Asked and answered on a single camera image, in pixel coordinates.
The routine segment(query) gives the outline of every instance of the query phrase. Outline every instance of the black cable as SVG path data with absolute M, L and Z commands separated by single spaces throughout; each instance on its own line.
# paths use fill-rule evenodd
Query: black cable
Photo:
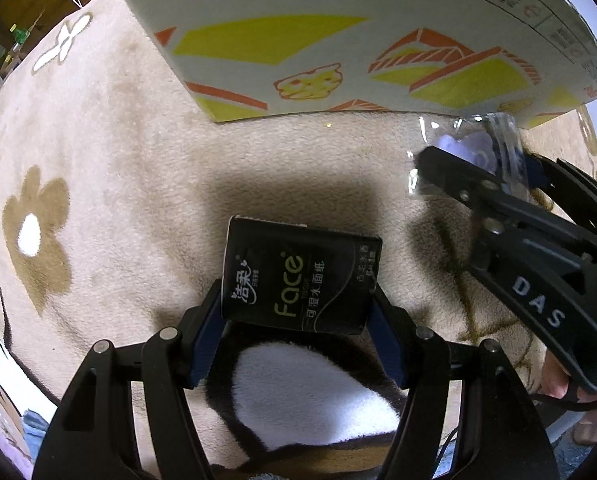
M 597 400 L 592 402 L 573 402 L 571 400 L 556 399 L 545 394 L 531 394 L 532 400 L 553 404 L 569 412 L 593 412 L 597 410 Z
M 445 443 L 441 447 L 441 450 L 439 451 L 439 455 L 436 458 L 436 463 L 434 464 L 434 473 L 436 473 L 436 470 L 439 468 L 439 465 L 441 465 L 441 460 L 443 460 L 443 455 L 445 455 L 445 452 L 448 450 L 448 447 L 450 447 L 452 439 L 456 436 L 456 434 L 458 432 L 459 432 L 459 428 L 458 427 L 454 428 L 451 431 L 451 433 L 448 435 L 448 437 L 445 439 Z

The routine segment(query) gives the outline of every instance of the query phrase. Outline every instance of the fuzzy rug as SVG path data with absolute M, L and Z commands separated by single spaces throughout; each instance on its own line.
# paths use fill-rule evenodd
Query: fuzzy rug
M 594 136 L 580 123 L 571 112 L 525 142 L 594 174 Z M 498 339 L 536 388 L 544 349 L 461 270 L 467 209 L 408 196 L 419 128 L 417 114 L 392 112 L 214 124 L 123 0 L 93 0 L 69 16 L 0 91 L 0 421 L 9 443 L 33 454 L 23 415 L 51 420 L 95 341 L 144 341 L 200 304 L 221 275 L 234 214 L 380 235 L 379 283 L 393 304 L 446 339 Z M 367 334 L 233 325 L 187 398 L 219 478 L 298 480 L 380 465 L 404 394 Z M 144 468 L 158 474 L 138 387 L 134 408 Z

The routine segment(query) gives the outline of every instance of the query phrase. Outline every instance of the yellow shape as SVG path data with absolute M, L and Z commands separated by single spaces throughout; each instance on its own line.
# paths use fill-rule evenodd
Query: yellow shape
M 580 106 L 581 101 L 574 97 L 564 86 L 555 86 L 547 99 L 547 104 L 557 108 L 567 108 L 568 110 L 571 110 L 572 108 Z
M 551 121 L 552 119 L 558 117 L 559 115 L 560 114 L 534 116 L 533 118 L 530 119 L 530 121 L 528 121 L 528 126 L 530 128 L 539 126 L 540 124 L 547 123 L 548 121 Z
M 518 70 L 502 59 L 494 58 L 486 59 L 438 82 L 428 83 L 410 95 L 449 108 L 461 109 L 528 86 Z
M 367 18 L 269 16 L 190 30 L 174 53 L 278 65 L 313 43 Z
M 532 98 L 518 99 L 516 101 L 508 101 L 506 103 L 499 104 L 499 112 L 507 112 L 509 114 L 517 114 L 518 112 L 525 110 L 525 108 L 532 105 L 534 100 Z
M 231 105 L 223 101 L 213 101 L 212 99 L 205 99 L 205 97 L 194 96 L 198 106 L 203 110 L 210 119 L 217 123 L 224 123 L 226 121 L 237 121 L 239 119 L 250 119 L 253 117 L 264 117 L 265 114 L 250 108 L 242 106 Z
M 343 82 L 340 63 L 294 74 L 274 83 L 281 99 L 325 99 Z
M 402 50 L 397 50 L 396 52 L 391 52 L 389 58 L 393 59 L 395 57 L 407 56 L 408 54 L 420 54 L 421 52 L 423 52 L 421 48 L 408 47 Z
M 411 66 L 408 68 L 399 68 L 391 72 L 384 72 L 375 75 L 372 79 L 377 81 L 385 81 L 386 83 L 395 83 L 397 85 L 410 86 L 416 83 L 419 79 L 436 72 L 439 66 Z

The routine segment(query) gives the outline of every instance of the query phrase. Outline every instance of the human hand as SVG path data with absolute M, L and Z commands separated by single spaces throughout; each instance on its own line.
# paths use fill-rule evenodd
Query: human hand
M 567 393 L 570 377 L 565 368 L 554 357 L 554 354 L 547 351 L 543 372 L 541 373 L 541 390 L 544 394 L 556 399 L 562 399 Z M 597 394 L 589 394 L 579 388 L 576 396 L 580 402 L 592 402 L 597 400 Z M 580 446 L 592 446 L 597 443 L 597 410 L 588 412 L 576 425 L 573 434 L 574 441 Z

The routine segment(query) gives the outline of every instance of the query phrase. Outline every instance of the white flower pattern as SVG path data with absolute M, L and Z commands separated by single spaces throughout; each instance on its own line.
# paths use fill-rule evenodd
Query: white flower pattern
M 38 61 L 34 64 L 34 68 L 32 68 L 32 73 L 37 73 L 38 70 L 56 58 L 58 58 L 59 64 L 63 63 L 67 57 L 67 54 L 69 54 L 70 48 L 72 48 L 72 45 L 74 44 L 74 38 L 83 32 L 85 27 L 87 27 L 91 21 L 92 14 L 86 12 L 83 16 L 76 20 L 76 23 L 72 29 L 69 28 L 67 22 L 64 22 L 63 26 L 61 26 L 61 29 L 58 32 L 56 46 L 38 58 Z

